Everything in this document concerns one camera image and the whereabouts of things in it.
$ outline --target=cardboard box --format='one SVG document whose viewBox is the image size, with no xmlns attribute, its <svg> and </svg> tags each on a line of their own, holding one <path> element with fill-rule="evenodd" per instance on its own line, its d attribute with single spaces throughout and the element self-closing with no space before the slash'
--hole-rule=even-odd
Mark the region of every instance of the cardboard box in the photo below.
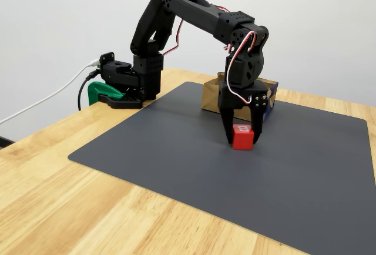
<svg viewBox="0 0 376 255">
<path fill-rule="evenodd" d="M 217 112 L 219 113 L 218 109 L 218 91 L 219 91 L 219 82 L 223 80 L 224 73 L 218 73 L 217 78 L 210 80 L 204 83 L 203 93 L 202 93 L 202 100 L 201 100 L 201 108 L 204 110 Z M 273 110 L 274 101 L 276 99 L 276 93 L 278 88 L 278 82 L 273 80 L 267 80 L 258 78 L 258 80 L 264 82 L 268 87 L 267 97 L 268 97 L 268 106 L 266 109 L 266 113 L 264 114 L 264 122 L 270 112 Z M 234 111 L 234 117 L 239 118 L 241 120 L 251 121 L 251 113 L 249 107 L 245 106 L 242 109 Z"/>
</svg>

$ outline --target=table surface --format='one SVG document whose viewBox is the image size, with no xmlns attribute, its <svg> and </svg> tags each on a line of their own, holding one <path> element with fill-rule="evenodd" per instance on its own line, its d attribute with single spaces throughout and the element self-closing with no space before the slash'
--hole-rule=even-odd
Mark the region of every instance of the table surface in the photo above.
<svg viewBox="0 0 376 255">
<path fill-rule="evenodd" d="M 213 78 L 165 69 L 158 97 Z M 376 172 L 375 107 L 284 89 L 277 100 L 365 119 Z M 68 160 L 137 111 L 96 103 L 0 151 L 0 254 L 305 254 Z"/>
</svg>

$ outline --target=black robotic arm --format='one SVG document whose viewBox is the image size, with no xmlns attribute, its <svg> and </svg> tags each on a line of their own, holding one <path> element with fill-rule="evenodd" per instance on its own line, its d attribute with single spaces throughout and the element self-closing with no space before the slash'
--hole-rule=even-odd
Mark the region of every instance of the black robotic arm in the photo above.
<svg viewBox="0 0 376 255">
<path fill-rule="evenodd" d="M 229 143 L 233 139 L 234 109 L 245 105 L 250 107 L 255 143 L 261 134 L 267 104 L 267 87 L 256 79 L 263 68 L 262 47 L 268 38 L 268 30 L 255 25 L 254 18 L 241 11 L 224 12 L 205 0 L 150 0 L 130 44 L 134 54 L 133 68 L 130 65 L 116 66 L 111 63 L 115 59 L 109 56 L 101 62 L 102 78 L 120 91 L 131 88 L 133 92 L 138 92 L 142 101 L 155 99 L 160 92 L 160 73 L 163 70 L 160 51 L 165 48 L 172 33 L 175 16 L 229 45 L 230 55 L 226 59 L 225 79 L 220 83 L 218 106 Z M 250 32 L 252 40 L 245 41 Z M 231 72 L 227 80 L 229 66 Z"/>
</svg>

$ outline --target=white wire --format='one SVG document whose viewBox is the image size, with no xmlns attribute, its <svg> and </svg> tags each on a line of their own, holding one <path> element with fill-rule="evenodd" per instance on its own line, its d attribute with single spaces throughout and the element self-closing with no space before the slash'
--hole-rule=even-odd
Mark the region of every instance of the white wire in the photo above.
<svg viewBox="0 0 376 255">
<path fill-rule="evenodd" d="M 233 59 L 231 59 L 231 62 L 229 64 L 229 68 L 227 69 L 227 76 L 226 76 L 226 81 L 227 81 L 227 85 L 229 86 L 229 91 L 233 94 L 233 95 L 236 95 L 237 97 L 239 97 L 245 104 L 249 104 L 251 103 L 252 101 L 252 97 L 250 96 L 249 97 L 249 101 L 246 101 L 244 98 L 242 98 L 238 93 L 234 92 L 231 87 L 230 87 L 230 83 L 229 83 L 229 73 L 230 73 L 230 68 L 233 64 L 233 62 L 235 61 L 238 53 L 240 52 L 240 50 L 242 49 L 243 45 L 246 43 L 246 41 L 248 40 L 248 38 L 253 35 L 253 40 L 252 40 L 252 44 L 251 44 L 251 47 L 248 49 L 248 52 L 250 52 L 254 46 L 254 43 L 256 41 L 256 36 L 257 36 L 257 33 L 254 32 L 254 31 L 250 31 L 243 39 L 243 41 L 241 42 L 239 48 L 236 50 L 234 56 L 233 56 Z"/>
<path fill-rule="evenodd" d="M 13 119 L 14 117 L 24 113 L 25 111 L 29 110 L 29 109 L 32 109 L 33 107 L 37 106 L 38 104 L 41 104 L 42 102 L 46 101 L 47 99 L 50 99 L 51 97 L 57 95 L 59 92 L 61 92 L 63 89 L 65 89 L 67 86 L 69 86 L 86 68 L 88 67 L 97 67 L 99 65 L 99 60 L 93 60 L 90 64 L 86 65 L 85 67 L 83 67 L 65 86 L 63 86 L 62 88 L 58 89 L 56 92 L 50 94 L 49 96 L 43 98 L 42 100 L 38 101 L 38 102 L 35 102 L 33 105 L 30 105 L 28 107 L 26 107 L 25 109 L 22 109 L 21 111 L 18 111 L 17 113 L 14 113 L 13 115 L 5 118 L 4 120 L 1 120 L 0 121 L 0 125 L 5 123 L 6 121 L 9 121 L 11 119 Z"/>
</svg>

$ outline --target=red block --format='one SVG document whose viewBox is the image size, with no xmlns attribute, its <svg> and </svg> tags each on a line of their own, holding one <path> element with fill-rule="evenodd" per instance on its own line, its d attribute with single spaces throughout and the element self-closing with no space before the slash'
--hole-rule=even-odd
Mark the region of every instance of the red block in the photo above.
<svg viewBox="0 0 376 255">
<path fill-rule="evenodd" d="M 252 150 L 254 133 L 250 125 L 233 125 L 233 149 Z"/>
</svg>

